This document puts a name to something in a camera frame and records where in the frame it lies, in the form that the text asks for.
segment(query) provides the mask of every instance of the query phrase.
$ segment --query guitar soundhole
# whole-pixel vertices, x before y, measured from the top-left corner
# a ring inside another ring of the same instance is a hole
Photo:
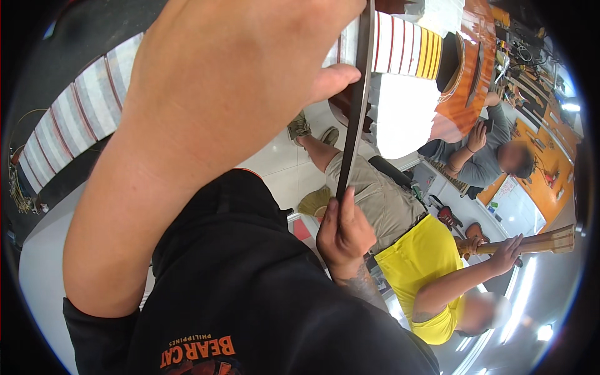
[[[440,71],[436,78],[437,89],[443,94],[450,91],[459,77],[458,71],[463,65],[460,44],[456,34],[451,32],[444,38]]]

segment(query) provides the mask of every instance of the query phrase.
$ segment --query khaki shorts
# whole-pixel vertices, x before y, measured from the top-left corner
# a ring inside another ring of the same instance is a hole
[[[336,191],[343,153],[337,154],[325,169],[327,186]],[[355,202],[375,229],[377,243],[371,252],[378,254],[394,244],[424,216],[425,208],[412,193],[379,172],[364,157],[357,155],[350,185],[355,187]]]

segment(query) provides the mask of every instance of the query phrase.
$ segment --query wire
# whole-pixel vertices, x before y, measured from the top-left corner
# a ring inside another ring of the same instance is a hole
[[[48,108],[38,108],[38,109],[32,109],[29,112],[27,112],[26,114],[24,114],[23,116],[21,116],[21,118],[17,121],[17,125],[21,122],[22,119],[25,118],[25,116],[27,116],[28,114],[32,113],[32,112],[36,112],[39,110],[48,110]]]

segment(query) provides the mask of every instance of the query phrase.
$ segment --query whiteboard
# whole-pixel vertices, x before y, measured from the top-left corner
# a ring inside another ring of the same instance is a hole
[[[539,233],[546,219],[516,179],[508,176],[487,205],[488,211],[510,237]]]

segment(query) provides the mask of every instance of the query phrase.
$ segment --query tattoo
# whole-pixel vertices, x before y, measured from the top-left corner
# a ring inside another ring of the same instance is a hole
[[[334,278],[334,281],[346,293],[363,299],[369,302],[371,305],[380,308],[386,313],[389,313],[388,306],[385,304],[381,293],[379,293],[379,290],[371,278],[365,263],[358,268],[356,277],[351,277],[348,279]]]
[[[418,312],[418,313],[413,313],[413,323],[425,323],[426,321],[430,320],[431,318],[433,318],[434,315],[430,314],[430,313],[426,313],[426,312]]]

